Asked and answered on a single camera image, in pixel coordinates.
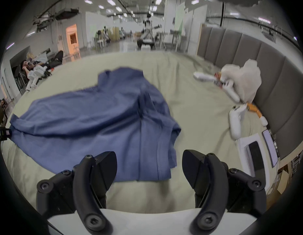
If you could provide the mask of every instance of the panel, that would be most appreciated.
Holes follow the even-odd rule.
[[[260,40],[242,34],[239,46],[237,47],[237,51],[233,60],[233,64],[243,67],[248,59],[256,60],[260,46]]]
[[[205,26],[202,27],[202,32],[198,44],[197,56],[205,57],[211,29],[212,29],[211,27],[205,27]]]
[[[290,119],[276,133],[276,143],[281,159],[290,154],[303,141],[303,95]]]
[[[213,64],[216,63],[224,32],[225,32],[225,29],[212,28],[210,37],[208,40],[207,50],[206,50],[206,54],[205,54],[205,60],[212,62]]]
[[[216,60],[217,67],[232,64],[241,36],[240,32],[225,30]]]
[[[285,56],[272,46],[262,43],[257,57],[260,69],[261,85],[255,96],[255,103],[261,109],[280,76]]]
[[[261,107],[275,134],[291,117],[303,96],[303,75],[286,58],[281,74],[268,99]]]

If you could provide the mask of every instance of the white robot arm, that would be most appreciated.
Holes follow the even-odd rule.
[[[37,87],[37,83],[40,78],[50,75],[50,74],[48,75],[45,74],[46,69],[47,66],[42,67],[40,65],[36,65],[34,69],[28,73],[27,78],[29,79],[29,82],[26,86],[27,91],[31,91],[32,89],[35,89]]]

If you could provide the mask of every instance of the person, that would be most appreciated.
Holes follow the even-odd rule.
[[[23,60],[21,63],[20,63],[20,68],[22,68],[25,73],[26,73],[26,76],[28,76],[29,72],[31,70],[33,70],[36,66],[40,66],[40,68],[44,67],[44,66],[47,66],[47,69],[46,70],[49,70],[51,68],[54,68],[60,64],[62,64],[62,59],[63,59],[63,51],[60,50],[54,58],[52,58],[49,63],[43,63],[43,62],[38,62],[38,61],[34,61],[34,63],[31,63],[31,62],[28,62],[26,60]]]

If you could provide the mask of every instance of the doorway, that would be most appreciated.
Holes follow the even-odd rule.
[[[78,31],[76,28],[76,24],[69,26],[66,28],[67,33],[67,42],[68,42],[68,48],[70,55],[73,55],[75,53],[74,49],[75,47],[78,47]]]

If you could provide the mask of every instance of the chair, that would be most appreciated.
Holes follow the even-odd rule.
[[[7,120],[8,120],[7,115],[5,114],[4,110],[0,106],[0,125],[6,126]]]

